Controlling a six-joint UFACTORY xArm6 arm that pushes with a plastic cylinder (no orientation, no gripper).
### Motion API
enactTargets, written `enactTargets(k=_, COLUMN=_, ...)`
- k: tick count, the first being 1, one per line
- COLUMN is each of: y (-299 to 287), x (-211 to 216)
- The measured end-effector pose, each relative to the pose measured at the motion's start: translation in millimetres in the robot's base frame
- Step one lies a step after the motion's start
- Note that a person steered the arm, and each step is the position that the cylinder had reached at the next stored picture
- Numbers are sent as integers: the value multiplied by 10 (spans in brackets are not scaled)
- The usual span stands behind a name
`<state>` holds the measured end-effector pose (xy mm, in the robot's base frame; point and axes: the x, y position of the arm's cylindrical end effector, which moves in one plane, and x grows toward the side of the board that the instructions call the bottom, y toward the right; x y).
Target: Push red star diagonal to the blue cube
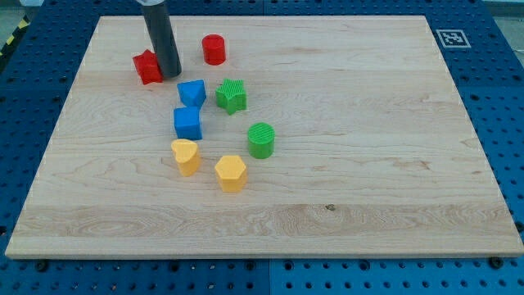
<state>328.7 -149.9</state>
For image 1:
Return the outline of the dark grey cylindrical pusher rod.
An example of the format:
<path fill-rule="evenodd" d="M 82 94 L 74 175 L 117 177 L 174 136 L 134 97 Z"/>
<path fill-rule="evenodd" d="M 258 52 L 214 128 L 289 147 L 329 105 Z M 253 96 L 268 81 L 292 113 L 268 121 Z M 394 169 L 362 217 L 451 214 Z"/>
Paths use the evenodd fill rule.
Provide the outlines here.
<path fill-rule="evenodd" d="M 140 5 L 162 75 L 168 79 L 179 76 L 182 66 L 166 1 L 140 0 Z"/>

